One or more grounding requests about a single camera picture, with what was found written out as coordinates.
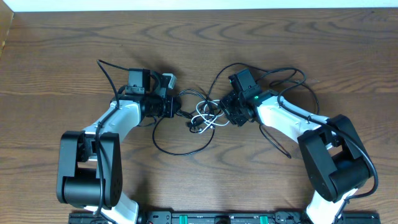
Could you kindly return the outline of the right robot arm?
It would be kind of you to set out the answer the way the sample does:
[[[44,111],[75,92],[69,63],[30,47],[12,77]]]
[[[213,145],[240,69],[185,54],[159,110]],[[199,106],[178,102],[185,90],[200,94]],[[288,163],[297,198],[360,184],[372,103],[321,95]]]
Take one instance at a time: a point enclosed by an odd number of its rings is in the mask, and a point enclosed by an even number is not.
[[[377,190],[376,168],[349,118],[311,113],[288,102],[283,91],[264,91],[248,69],[228,79],[233,89],[221,99],[220,109],[230,123],[256,121],[298,144],[315,189],[301,223],[342,222],[350,200]]]

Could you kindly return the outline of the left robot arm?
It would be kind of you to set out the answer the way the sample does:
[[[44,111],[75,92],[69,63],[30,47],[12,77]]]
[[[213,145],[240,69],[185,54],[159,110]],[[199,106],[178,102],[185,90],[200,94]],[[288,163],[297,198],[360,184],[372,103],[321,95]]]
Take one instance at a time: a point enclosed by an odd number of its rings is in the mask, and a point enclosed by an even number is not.
[[[128,69],[127,85],[114,89],[109,109],[81,131],[60,139],[56,196],[109,223],[137,223],[138,203],[123,193],[121,143],[145,117],[172,118],[181,104],[168,94],[172,73]]]

